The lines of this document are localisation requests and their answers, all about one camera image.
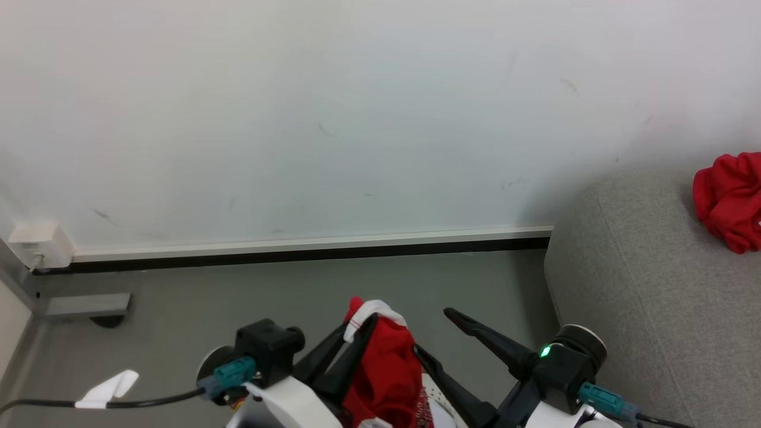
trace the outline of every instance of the red fabric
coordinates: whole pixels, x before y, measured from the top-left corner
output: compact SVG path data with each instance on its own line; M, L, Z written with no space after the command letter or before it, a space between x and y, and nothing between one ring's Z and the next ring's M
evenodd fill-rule
M761 152L722 155L695 174L698 218L735 253L761 248Z
M348 322L362 306L359 297L349 303ZM344 408L354 416L354 426L379 417L393 428L433 427L428 399L422 386L422 367L412 351L415 341L406 327L378 318Z

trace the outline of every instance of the power outlet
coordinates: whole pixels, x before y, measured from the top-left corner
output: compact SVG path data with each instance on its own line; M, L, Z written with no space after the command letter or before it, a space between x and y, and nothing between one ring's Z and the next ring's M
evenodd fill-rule
M11 233L8 246L27 267L43 256L35 266L37 269L67 267L74 258L74 246L56 222L20 223Z

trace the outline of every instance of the gray fabric upholstery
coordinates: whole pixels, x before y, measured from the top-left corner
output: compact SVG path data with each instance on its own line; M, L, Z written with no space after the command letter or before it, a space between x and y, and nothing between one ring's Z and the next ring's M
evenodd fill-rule
M552 233L545 274L562 324L598 333L598 383L701 428L761 426L761 254L696 218L695 171L611 177Z

